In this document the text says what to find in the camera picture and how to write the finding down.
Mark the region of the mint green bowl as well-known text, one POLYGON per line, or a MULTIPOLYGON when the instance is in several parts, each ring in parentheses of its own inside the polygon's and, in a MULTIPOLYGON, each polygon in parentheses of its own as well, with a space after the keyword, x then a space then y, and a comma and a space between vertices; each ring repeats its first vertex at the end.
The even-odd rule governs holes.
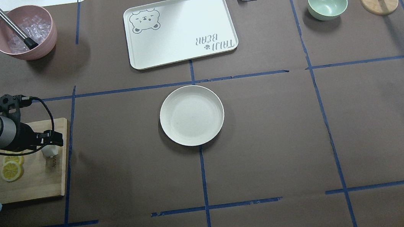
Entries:
POLYGON ((348 0, 307 0, 308 12, 320 21, 334 20, 348 7, 348 0))

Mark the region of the lemon slice bottom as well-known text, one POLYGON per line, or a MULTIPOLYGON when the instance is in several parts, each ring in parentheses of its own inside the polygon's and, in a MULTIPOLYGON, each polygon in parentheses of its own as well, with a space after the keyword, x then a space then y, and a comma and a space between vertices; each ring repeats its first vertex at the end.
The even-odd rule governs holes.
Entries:
POLYGON ((21 177, 24 170, 20 163, 8 161, 1 168, 1 178, 6 182, 14 182, 21 177))

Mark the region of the pink bowl with ice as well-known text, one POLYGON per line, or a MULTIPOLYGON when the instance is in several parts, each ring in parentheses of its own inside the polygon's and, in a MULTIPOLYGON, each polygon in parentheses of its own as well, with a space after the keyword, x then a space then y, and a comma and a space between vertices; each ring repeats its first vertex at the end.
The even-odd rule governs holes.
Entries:
POLYGON ((22 39, 0 21, 0 52, 20 60, 36 60, 48 55, 58 37, 51 13, 37 5, 26 5, 10 10, 7 16, 38 44, 28 49, 22 39))

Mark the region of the white bear tray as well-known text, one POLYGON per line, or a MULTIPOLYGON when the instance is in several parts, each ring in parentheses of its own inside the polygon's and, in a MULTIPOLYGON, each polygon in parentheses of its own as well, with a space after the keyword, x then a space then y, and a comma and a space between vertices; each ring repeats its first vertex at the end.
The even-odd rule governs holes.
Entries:
POLYGON ((239 40, 226 0, 164 0, 123 14, 134 69, 230 52, 239 40))

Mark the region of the lemon slice middle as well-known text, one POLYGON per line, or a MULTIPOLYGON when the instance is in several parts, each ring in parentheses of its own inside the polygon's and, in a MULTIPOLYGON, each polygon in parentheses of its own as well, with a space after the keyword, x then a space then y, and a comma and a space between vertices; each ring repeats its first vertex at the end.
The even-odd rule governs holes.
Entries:
POLYGON ((2 164, 5 165, 5 164, 7 164, 9 162, 16 162, 19 165, 22 165, 24 163, 24 157, 20 156, 20 155, 16 155, 16 156, 7 155, 7 156, 4 156, 2 164))

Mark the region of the cream round plate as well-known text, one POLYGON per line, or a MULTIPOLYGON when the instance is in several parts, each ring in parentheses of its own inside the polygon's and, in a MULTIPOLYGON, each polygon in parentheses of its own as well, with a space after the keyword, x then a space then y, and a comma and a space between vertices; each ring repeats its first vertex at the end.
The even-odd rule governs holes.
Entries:
POLYGON ((224 106, 212 90, 188 85, 174 90, 164 100, 159 121, 164 133, 183 146, 211 141, 223 127, 224 106))

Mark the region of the lemon slice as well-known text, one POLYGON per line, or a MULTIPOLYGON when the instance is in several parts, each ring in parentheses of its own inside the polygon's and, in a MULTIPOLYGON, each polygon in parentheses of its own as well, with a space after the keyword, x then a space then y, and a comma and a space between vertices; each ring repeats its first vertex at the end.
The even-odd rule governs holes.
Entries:
POLYGON ((14 182, 21 177, 24 170, 20 163, 8 161, 1 168, 1 178, 6 182, 14 182))
POLYGON ((24 157, 20 156, 20 155, 16 155, 16 156, 7 155, 7 156, 4 156, 2 164, 5 165, 5 164, 7 164, 9 162, 16 162, 19 165, 22 165, 24 163, 24 157))

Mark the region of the white steamed bun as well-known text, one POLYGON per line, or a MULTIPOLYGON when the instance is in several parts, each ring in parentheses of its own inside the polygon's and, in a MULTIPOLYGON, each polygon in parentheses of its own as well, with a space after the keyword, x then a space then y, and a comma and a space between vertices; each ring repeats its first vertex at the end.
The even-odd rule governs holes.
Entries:
POLYGON ((60 147, 57 145, 47 145, 41 149, 41 152, 46 158, 54 158, 59 153, 60 147))

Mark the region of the bamboo cutting board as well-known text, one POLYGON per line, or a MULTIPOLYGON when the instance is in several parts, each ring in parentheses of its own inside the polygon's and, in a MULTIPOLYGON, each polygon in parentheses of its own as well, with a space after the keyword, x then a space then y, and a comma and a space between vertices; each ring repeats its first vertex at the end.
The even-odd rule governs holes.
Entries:
POLYGON ((63 147, 54 158, 42 151, 24 156, 23 174, 13 182, 1 177, 4 156, 0 156, 0 203, 63 196, 67 175, 69 122, 66 118, 54 120, 55 131, 62 133, 63 147))

